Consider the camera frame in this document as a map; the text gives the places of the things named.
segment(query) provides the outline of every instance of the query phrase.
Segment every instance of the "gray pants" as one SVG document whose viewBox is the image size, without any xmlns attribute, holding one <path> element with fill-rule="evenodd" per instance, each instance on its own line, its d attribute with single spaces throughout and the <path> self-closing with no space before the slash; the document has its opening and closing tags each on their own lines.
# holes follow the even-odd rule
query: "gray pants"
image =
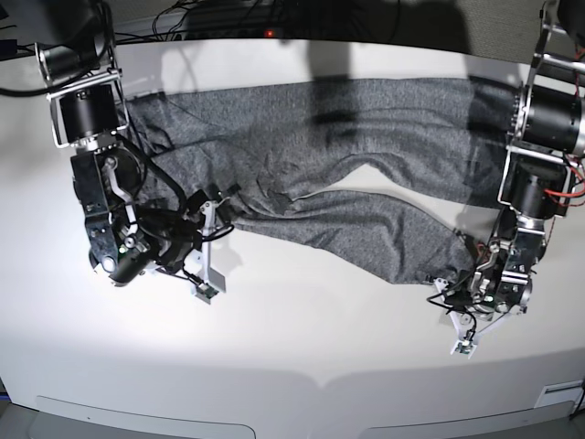
<svg viewBox="0 0 585 439">
<path fill-rule="evenodd" d="M 327 250 L 393 284 L 453 279 L 461 238 L 389 196 L 315 192 L 369 164 L 395 183 L 496 208 L 514 91 L 487 80 L 320 80 L 146 96 L 129 111 L 146 153 L 190 195 L 242 190 L 236 227 Z M 149 177 L 140 198 L 174 206 Z"/>
</svg>

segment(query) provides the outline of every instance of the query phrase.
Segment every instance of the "screw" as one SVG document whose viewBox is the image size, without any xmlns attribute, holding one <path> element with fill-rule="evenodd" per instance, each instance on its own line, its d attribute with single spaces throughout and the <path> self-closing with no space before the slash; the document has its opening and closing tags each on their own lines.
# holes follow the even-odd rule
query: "screw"
<svg viewBox="0 0 585 439">
<path fill-rule="evenodd" d="M 506 302 L 500 302 L 499 304 L 497 304 L 495 306 L 495 310 L 498 313 L 505 314 L 508 311 L 510 311 L 510 306 L 508 306 L 508 304 Z"/>
<path fill-rule="evenodd" d="M 133 249 L 136 246 L 136 239 L 133 236 L 127 236 L 124 240 L 124 245 L 129 249 Z"/>
<path fill-rule="evenodd" d="M 467 314 L 463 314 L 459 321 L 461 322 L 462 325 L 469 325 L 470 323 L 472 323 L 472 318 Z"/>
<path fill-rule="evenodd" d="M 116 261 L 110 256 L 101 258 L 101 267 L 106 273 L 113 273 L 116 269 Z"/>
</svg>

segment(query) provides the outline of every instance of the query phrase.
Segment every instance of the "pant leg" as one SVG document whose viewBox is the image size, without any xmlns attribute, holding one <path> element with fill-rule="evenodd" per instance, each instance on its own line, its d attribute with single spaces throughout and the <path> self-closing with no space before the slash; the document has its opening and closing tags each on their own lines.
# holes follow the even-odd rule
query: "pant leg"
<svg viewBox="0 0 585 439">
<path fill-rule="evenodd" d="M 323 192 L 282 213 L 247 206 L 236 227 L 331 252 L 392 283 L 427 276 L 454 280 L 472 267 L 463 240 L 400 199 L 355 191 Z"/>
</svg>

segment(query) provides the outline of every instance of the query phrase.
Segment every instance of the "red wire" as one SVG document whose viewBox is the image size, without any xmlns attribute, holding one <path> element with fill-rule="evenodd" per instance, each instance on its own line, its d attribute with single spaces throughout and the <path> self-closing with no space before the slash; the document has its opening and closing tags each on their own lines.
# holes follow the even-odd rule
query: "red wire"
<svg viewBox="0 0 585 439">
<path fill-rule="evenodd" d="M 570 167 L 570 172 L 575 174 L 579 181 L 583 180 L 583 176 L 573 166 Z M 551 190 L 551 189 L 545 189 L 545 194 L 554 195 L 556 197 L 563 197 L 563 198 L 577 198 L 577 197 L 581 197 L 582 195 L 585 195 L 585 187 L 580 192 L 575 192 L 575 193 L 571 193 L 571 194 L 567 194 L 565 192 L 557 192 L 556 190 Z"/>
<path fill-rule="evenodd" d="M 565 204 L 565 203 L 561 203 L 556 198 L 550 197 L 550 199 L 552 199 L 555 203 L 557 203 L 559 206 L 562 206 L 563 208 L 580 208 L 581 206 L 585 206 L 585 201 L 583 201 L 582 203 L 579 203 L 579 204 L 570 204 L 570 203 Z"/>
</svg>

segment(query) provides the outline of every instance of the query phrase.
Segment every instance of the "floor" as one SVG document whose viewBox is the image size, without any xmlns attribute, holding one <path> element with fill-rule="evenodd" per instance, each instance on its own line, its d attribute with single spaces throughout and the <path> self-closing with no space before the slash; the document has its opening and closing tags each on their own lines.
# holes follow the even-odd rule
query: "floor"
<svg viewBox="0 0 585 439">
<path fill-rule="evenodd" d="M 557 419 L 528 427 L 498 433 L 478 434 L 460 439 L 585 439 L 585 414 L 575 418 Z"/>
<path fill-rule="evenodd" d="M 0 391 L 6 391 L 6 389 L 4 388 L 4 384 L 2 383 L 2 380 L 0 380 Z M 6 410 L 6 407 L 8 407 L 8 404 L 10 402 L 8 401 L 0 401 L 0 416 L 2 416 L 2 413 L 4 413 L 4 410 Z"/>
</svg>

